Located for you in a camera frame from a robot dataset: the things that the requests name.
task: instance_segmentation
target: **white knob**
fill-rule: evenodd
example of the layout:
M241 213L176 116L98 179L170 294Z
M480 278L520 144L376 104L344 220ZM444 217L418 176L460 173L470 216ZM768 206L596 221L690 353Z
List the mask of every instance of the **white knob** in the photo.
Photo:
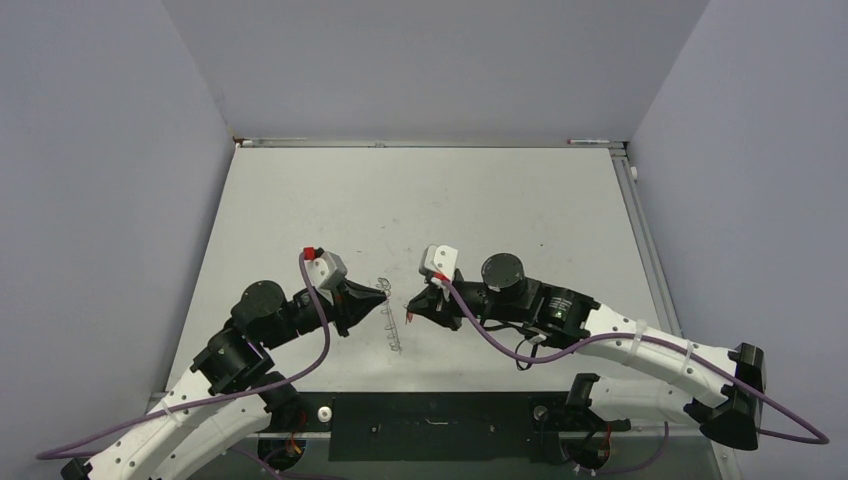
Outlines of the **white knob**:
M318 420L321 423L327 423L333 418L333 411L330 407L321 407L318 409Z

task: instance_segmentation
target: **cable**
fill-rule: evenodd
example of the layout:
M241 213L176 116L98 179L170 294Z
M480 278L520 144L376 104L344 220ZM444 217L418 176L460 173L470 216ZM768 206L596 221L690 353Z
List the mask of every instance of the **cable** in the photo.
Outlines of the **cable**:
M268 465L267 463L262 461L262 459L257 457L256 454L235 446L230 447L229 449L235 453L238 453L239 455L244 455L245 457L253 460L254 463L264 468L265 471L270 473L271 476L274 477L274 480L285 480L286 478L295 478L302 480L345 480L344 477L336 477L333 475L314 475L310 473L293 473L288 471L283 473L277 473L277 470L271 467L271 465Z
M515 346L515 353L516 354L518 354L518 349L521 348L521 346L524 345L524 342L526 342L526 341L527 341L527 339L525 338L524 340L518 342L518 345ZM538 352L538 351L539 351L539 344L538 343L533 344L533 350L530 352L530 357L536 358L536 352ZM527 370L530 370L530 367L532 367L532 366L533 366L532 363L528 363L526 366L522 367L521 364L518 363L518 360L515 361L515 368L517 368L519 372L525 372Z
M632 473L632 472L636 472L636 471L639 471L639 470L644 470L644 469L650 467L651 465L653 465L654 462L659 460L660 457L662 457L665 454L665 451L668 449L668 439L669 439L668 422L665 422L664 427L665 427L665 434L663 435L663 443L662 443L662 445L660 445L660 448L658 448L657 451L654 452L654 454L650 456L650 458L648 458L647 460L645 460L644 462L642 462L638 465L631 465L629 467L604 468L603 470L595 470L595 474L596 475L620 475L622 473ZM588 469L583 468L583 467L580 467L580 469L583 470L584 472L587 472L587 471L591 472L591 470L588 470Z
M300 424L298 424L297 428L292 430L291 435L289 436L288 442L292 446L292 450L295 451L298 455L303 455L303 450L297 446L297 442L294 440L294 435L298 432L298 430L302 429L306 426L306 412L303 410L300 411Z
M315 305L315 309L318 311L318 318L321 320L321 327L324 331L324 349L321 350L321 355L319 355L318 358L314 362L312 362L311 365L303 369L303 371L298 372L292 375L291 377L286 378L285 380L280 380L279 382L275 383L269 383L268 385L265 385L263 387L252 388L244 392L231 393L229 395L220 395L212 398L205 398L203 400L196 400L193 402L186 402L179 405L174 405L169 407L170 410L186 410L189 408L203 407L206 405L213 405L229 400L235 400L237 398L247 397L249 395L256 395L262 392L267 392L268 390L274 390L275 388L282 387L283 385L288 385L309 375L324 362L324 359L327 358L327 354L330 353L330 323L329 321L327 321L327 315L324 313L324 308L321 306L321 301L318 299L318 293L315 291L315 287L312 286L312 282L309 281L309 275L306 273L306 260L304 259L303 252L301 252L298 256L298 262L300 264L300 275L303 277L303 282L306 284L306 290L309 293L309 298L312 300L312 303ZM83 445L87 445L96 440L100 440L101 438L112 435L113 433L117 433L121 430L133 427L140 423L144 423L159 417L164 417L165 415L166 412L164 410L148 413L147 415L135 418L133 420L127 420L126 422L115 425L114 427L107 428L98 433L85 437L81 440L77 440L75 442L71 442L60 447L52 448L50 450L45 450L43 452L38 453L35 458L37 460L61 460L64 458L74 458L78 456L91 457L99 452L94 452L94 454L92 454L92 452L74 453L69 451L79 448Z
M507 328L514 328L518 330L518 327L508 323L502 323L500 325L495 325L494 327L483 327L483 330L486 330L487 332L497 332L498 330L506 330Z
M504 355L506 355L506 356L508 356L508 357L510 357L514 360L520 360L520 361L525 362L525 363L534 363L534 364L535 363L550 363L550 362L553 362L554 360L559 360L560 358L562 358L566 355L571 355L572 353L574 353L577 350L585 347L586 345L589 345L589 344L592 344L592 343L595 343L595 342L600 342L600 341L603 341L603 340L615 340L615 339L632 340L632 339L636 338L636 334L633 334L633 333L602 333L600 335L593 335L589 338L585 338L585 339L575 343L574 345L571 345L568 348L565 348L565 349L563 349L563 350L561 350L557 353L554 353L552 355L548 355L546 357L536 357L536 358L525 357L524 355L519 355L517 353L513 353L510 349L501 345L497 340L495 340L495 337L490 335L489 332L483 330L483 327L481 327L480 324L477 323L476 320L474 320L474 318L475 318L474 314L471 313L471 309L468 308L468 305L465 303L465 300L462 299L462 296L459 294L459 291L457 291L456 287L453 286L452 283L447 282L447 281L443 281L443 284L447 286L448 290L450 290L451 295L453 296L454 300L456 300L456 303L459 305L459 308L462 310L463 315L465 315L465 317L468 318L468 321L471 323L471 325L478 332L480 332L480 335L482 335L483 338L486 339L487 342L489 342L489 344L491 344L493 347L498 349L501 353L503 353ZM683 355L686 355L686 353L687 353L687 350L685 348L680 347L678 345L675 345L674 343L671 343L667 340L663 340L661 338L655 338L655 337L642 335L642 341L654 343L656 345L660 345L662 347L668 348L670 350L673 350L673 351L680 353L680 354L683 354ZM788 433L775 432L775 431L772 431L772 430L764 430L764 429L759 430L759 433L761 435L765 435L765 436L768 436L768 437L780 438L780 439L783 439L783 440L789 440L791 442L806 443L806 444L810 444L810 445L827 445L828 443L830 443L830 439L821 430L819 430L818 428L813 426L810 422L804 420L803 418L801 418L800 416L798 416L797 414L795 414L794 412L792 412L788 408L784 407L780 403L772 400L770 397L766 396L764 393L762 393L759 390L755 389L754 387L748 385L747 383L739 380L738 378L730 375L729 373L725 372L721 368L714 365L712 362L708 361L707 359L701 357L700 355L698 355L696 353L692 353L690 355L690 358L692 360L694 360L695 362L697 362L698 364L700 364L701 366L703 366L704 368L706 368L707 370L710 370L711 372L713 372L716 375L724 378L725 380L732 383L733 385L736 385L737 387L742 389L742 391L744 391L745 393L753 396L754 398L762 401L766 405L769 405L770 407L774 408L778 412L782 413L783 415L788 417L790 420L797 423L798 425L803 427L805 430L807 430L811 434L815 435L816 438L800 437L800 436L797 436L797 435L790 435Z
M263 458L262 461L265 462L265 463L268 463L268 462L271 461L272 458L276 457L277 455L279 455L283 452L287 452L287 451L288 451L288 445L283 445L280 448L275 448L274 450L271 450L268 453L268 455L265 455L265 458Z
M601 443L601 448L604 448L604 445L610 445L610 438L612 438L612 425L607 423L607 435L604 437L604 441Z

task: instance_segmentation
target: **table surface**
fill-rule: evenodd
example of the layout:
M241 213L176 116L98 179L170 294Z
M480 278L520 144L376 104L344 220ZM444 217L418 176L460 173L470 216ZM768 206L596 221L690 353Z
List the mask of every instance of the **table surface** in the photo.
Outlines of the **table surface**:
M609 151L520 148L241 148L227 177L168 387L223 325L244 288L274 280L303 288L304 246L345 261L348 278L392 284L403 352L389 347L375 309L296 382L303 391L562 390L575 374L643 378L603 359L574 355L516 370L470 326L458 332L403 305L423 287L418 262L431 243L459 249L458 267L479 280L492 254L510 252L527 276L594 297L661 328ZM521 337L501 331L509 347ZM291 375L320 353L320 332L271 352ZM541 349L540 355L552 353Z

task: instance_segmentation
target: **white wall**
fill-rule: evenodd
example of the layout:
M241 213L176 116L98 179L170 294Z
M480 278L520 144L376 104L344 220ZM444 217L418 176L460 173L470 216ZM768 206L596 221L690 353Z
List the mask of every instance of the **white wall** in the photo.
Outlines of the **white wall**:
M0 6L0 478L162 387L231 155L158 1Z
M746 478L848 477L846 52L844 0L712 0L630 146L686 334L763 347L834 440L762 438Z
M165 0L245 137L636 131L707 0Z

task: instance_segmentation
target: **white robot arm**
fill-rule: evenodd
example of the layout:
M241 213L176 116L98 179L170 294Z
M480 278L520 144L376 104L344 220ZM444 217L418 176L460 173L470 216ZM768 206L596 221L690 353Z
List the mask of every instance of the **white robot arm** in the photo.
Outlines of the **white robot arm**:
M761 402L691 361L691 355L706 359L762 392L765 370L759 348L747 344L733 350L710 347L651 328L591 297L527 278L521 261L508 253L484 262L482 282L468 282L455 269L456 256L457 251L446 245L431 245L425 250L419 271L427 287L409 302L408 314L424 316L452 330L471 314L479 320L474 327L513 358L517 355L488 335L486 330L492 327L486 327L486 322L496 322L495 329L514 328L534 345L563 350L539 361L561 358L574 351L571 347L594 337L598 341L585 342L578 352L620 363L657 381L580 375L569 391L569 403L574 408L589 410L599 422L640 419L698 425L705 436L724 445L757 448ZM448 291L462 302L453 295L446 296ZM617 338L605 340L604 335ZM652 342L642 341L643 337ZM654 343L657 340L664 345ZM527 357L522 360L534 361Z
M383 292L347 280L347 269L335 254L322 249L304 253L321 308L341 336L386 300ZM274 364L267 349L321 327L307 291L287 301L276 283L256 282L231 315L149 412L158 418L136 425L88 461L73 459L62 469L63 480L187 478L239 439L267 427L271 412L296 402L291 385L238 399L228 395L284 380L268 373Z

